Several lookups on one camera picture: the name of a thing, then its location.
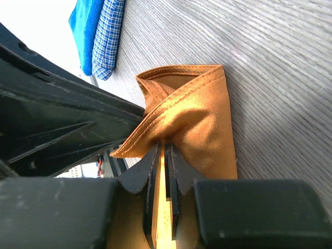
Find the blue checkered cloth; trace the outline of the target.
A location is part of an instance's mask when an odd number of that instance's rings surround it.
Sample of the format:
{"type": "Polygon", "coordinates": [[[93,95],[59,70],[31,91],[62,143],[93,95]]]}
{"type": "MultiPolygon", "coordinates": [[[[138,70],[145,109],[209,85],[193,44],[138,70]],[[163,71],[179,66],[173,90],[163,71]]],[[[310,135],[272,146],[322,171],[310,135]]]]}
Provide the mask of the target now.
{"type": "Polygon", "coordinates": [[[92,49],[92,75],[108,80],[116,64],[125,1],[104,1],[92,49]]]}

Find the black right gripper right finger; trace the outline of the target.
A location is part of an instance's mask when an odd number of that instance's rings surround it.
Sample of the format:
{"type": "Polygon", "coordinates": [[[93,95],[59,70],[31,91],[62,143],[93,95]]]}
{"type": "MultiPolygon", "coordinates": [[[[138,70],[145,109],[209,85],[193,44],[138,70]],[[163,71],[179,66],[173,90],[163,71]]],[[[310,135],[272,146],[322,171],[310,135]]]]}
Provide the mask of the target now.
{"type": "Polygon", "coordinates": [[[331,222],[311,185],[294,179],[208,179],[165,148],[177,248],[331,248],[331,222]]]}

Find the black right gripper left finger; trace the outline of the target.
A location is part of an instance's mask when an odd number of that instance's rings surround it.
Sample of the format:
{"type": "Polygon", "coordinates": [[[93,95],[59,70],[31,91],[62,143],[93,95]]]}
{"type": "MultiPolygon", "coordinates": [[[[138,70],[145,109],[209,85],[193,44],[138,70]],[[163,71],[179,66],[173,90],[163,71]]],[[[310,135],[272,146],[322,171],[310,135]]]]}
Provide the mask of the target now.
{"type": "Polygon", "coordinates": [[[160,146],[115,178],[1,181],[1,248],[154,248],[160,146]]]}

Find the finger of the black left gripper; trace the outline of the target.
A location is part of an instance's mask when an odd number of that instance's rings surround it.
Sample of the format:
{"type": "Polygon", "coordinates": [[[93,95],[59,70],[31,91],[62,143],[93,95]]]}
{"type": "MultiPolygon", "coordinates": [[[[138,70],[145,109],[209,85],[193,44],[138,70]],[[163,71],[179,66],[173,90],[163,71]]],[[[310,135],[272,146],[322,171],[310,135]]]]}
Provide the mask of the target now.
{"type": "Polygon", "coordinates": [[[1,172],[55,176],[120,145],[139,122],[1,94],[1,172]]]}
{"type": "Polygon", "coordinates": [[[130,122],[143,109],[104,91],[31,50],[1,25],[1,94],[109,114],[130,122]]]}

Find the orange satin napkin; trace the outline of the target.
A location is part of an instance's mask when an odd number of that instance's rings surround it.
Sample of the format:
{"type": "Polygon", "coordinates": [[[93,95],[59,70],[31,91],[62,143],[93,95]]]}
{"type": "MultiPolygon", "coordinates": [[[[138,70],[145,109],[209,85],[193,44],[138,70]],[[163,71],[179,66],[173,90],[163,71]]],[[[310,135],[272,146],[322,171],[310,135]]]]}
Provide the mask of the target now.
{"type": "Polygon", "coordinates": [[[239,187],[230,101],[221,65],[140,73],[141,123],[115,158],[139,158],[116,179],[107,248],[235,248],[239,187]]]}

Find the blue towel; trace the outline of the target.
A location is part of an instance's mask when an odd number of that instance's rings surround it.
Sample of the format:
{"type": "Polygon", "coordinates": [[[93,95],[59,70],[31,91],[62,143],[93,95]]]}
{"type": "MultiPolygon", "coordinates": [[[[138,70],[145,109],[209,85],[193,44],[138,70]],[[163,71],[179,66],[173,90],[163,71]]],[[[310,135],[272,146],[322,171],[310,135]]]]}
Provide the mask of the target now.
{"type": "Polygon", "coordinates": [[[78,0],[68,20],[80,68],[86,76],[92,75],[92,49],[103,3],[101,0],[78,0]]]}

